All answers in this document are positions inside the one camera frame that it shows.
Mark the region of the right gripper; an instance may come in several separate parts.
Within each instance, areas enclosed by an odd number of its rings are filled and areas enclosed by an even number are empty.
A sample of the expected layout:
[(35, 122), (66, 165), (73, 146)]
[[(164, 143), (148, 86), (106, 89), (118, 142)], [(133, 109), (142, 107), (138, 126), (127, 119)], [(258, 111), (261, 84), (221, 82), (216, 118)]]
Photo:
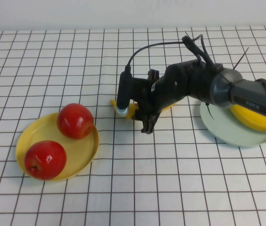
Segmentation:
[(160, 112), (188, 95), (190, 64), (169, 65), (164, 75), (150, 69), (146, 79), (133, 80), (133, 100), (137, 103), (134, 118), (141, 118), (141, 133), (152, 134)]

